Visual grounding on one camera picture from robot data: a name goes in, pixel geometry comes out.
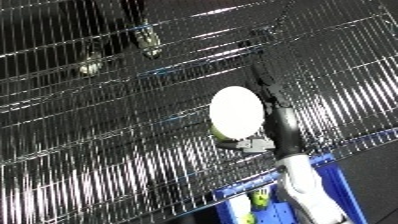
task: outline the blue plastic bin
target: blue plastic bin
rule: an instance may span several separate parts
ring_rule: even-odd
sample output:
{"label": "blue plastic bin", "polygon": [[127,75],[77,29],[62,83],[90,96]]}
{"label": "blue plastic bin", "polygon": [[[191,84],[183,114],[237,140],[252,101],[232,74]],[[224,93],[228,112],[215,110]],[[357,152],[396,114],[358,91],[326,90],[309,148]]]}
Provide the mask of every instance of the blue plastic bin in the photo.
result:
{"label": "blue plastic bin", "polygon": [[[315,157],[311,159],[313,164],[322,164],[326,161],[333,160],[331,154]],[[330,163],[316,168],[319,175],[322,177],[323,186],[326,192],[332,197],[341,208],[347,213],[350,219],[355,224],[366,224],[364,215],[356,202],[347,181],[337,163]],[[215,191],[219,199],[232,196],[243,192],[245,189],[253,189],[258,186],[270,183],[275,180],[278,173],[272,172],[267,175],[260,176],[250,181],[237,183]],[[271,200],[267,209],[262,211],[253,210],[258,224],[296,224],[298,223],[293,209],[286,202],[279,202],[275,196],[276,183],[271,182]],[[216,206],[218,215],[222,224],[238,224],[238,220],[234,219],[231,213],[231,205],[229,201],[222,202]]]}

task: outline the white sphere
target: white sphere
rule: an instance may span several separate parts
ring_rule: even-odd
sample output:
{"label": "white sphere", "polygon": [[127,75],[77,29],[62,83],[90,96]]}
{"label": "white sphere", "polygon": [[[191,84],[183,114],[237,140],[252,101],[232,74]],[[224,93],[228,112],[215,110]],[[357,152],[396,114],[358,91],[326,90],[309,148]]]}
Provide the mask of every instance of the white sphere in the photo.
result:
{"label": "white sphere", "polygon": [[264,121],[264,108],[252,91],[240,86],[230,86],[213,97],[210,119],[225,137],[243,139],[260,129]]}

